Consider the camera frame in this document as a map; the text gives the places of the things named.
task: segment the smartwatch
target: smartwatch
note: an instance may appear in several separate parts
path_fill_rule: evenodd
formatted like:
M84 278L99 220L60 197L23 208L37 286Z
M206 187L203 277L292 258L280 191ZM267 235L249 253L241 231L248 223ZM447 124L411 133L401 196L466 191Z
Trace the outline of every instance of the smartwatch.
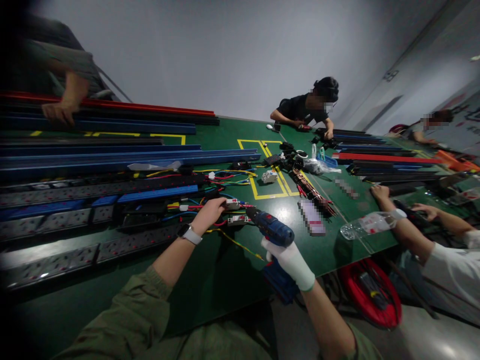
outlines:
M198 236L192 229L192 224L184 224L178 230L177 236L179 238L187 239L191 243L198 245L202 241L202 237Z

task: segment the blue cordless drill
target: blue cordless drill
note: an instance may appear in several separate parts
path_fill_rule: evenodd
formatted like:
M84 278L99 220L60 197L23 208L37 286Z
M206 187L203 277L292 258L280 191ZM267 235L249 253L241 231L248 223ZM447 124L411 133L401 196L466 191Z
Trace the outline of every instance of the blue cordless drill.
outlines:
M265 239L273 244L286 248L294 242L292 229L268 212L247 207L246 215L260 229ZM300 292L295 281L282 269L276 258L263 268L262 274L284 305L291 304Z

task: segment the hand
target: hand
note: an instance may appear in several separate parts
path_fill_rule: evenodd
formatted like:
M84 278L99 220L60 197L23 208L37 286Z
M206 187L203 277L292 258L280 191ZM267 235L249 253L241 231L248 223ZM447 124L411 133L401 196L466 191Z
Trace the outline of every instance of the hand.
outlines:
M370 188L370 192L377 200L388 199L390 196L390 189L386 186L375 185Z
M58 123L65 127L75 126L72 113L79 111L79 105L70 101L60 101L52 104L43 104L41 106L43 114L52 123Z
M324 137L325 140L332 139L334 137L334 131L333 130L327 130L323 137Z
M296 119L293 121L293 126L298 129L300 125L303 125L305 123L305 121L303 120L299 120L299 119Z
M313 289L315 275L300 254L295 242L292 242L289 247L282 247L263 238L261 246L267 250L266 259L272 261L272 255L276 257L281 268L295 280L301 291L308 292Z
M219 197L216 199L208 200L204 207L198 212L193 221L191 227L198 236L202 236L209 227L211 227L220 217L225 208L222 206L227 199L225 197Z
M417 203L412 208L413 211L423 211L426 212L426 219L428 221L433 221L442 210L436 208L435 206L429 206Z

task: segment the plastic water bottle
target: plastic water bottle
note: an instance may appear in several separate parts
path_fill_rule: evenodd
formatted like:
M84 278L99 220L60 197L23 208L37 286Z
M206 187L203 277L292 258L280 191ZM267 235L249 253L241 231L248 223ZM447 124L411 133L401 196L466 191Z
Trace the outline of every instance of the plastic water bottle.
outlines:
M406 217L407 214L400 209L393 211L376 211L343 225L340 232L345 239L360 239L367 235L393 229L397 225L398 220L405 219Z

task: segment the gray floor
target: gray floor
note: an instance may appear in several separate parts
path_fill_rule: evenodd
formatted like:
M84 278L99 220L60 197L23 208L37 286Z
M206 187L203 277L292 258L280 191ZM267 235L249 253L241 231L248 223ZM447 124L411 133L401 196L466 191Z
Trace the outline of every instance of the gray floor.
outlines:
M310 318L296 304L271 304L279 360L318 359L319 347ZM366 321L345 318L362 331L384 359L478 360L480 329L439 315L432 319L422 308L402 306L402 323L394 331L379 330Z

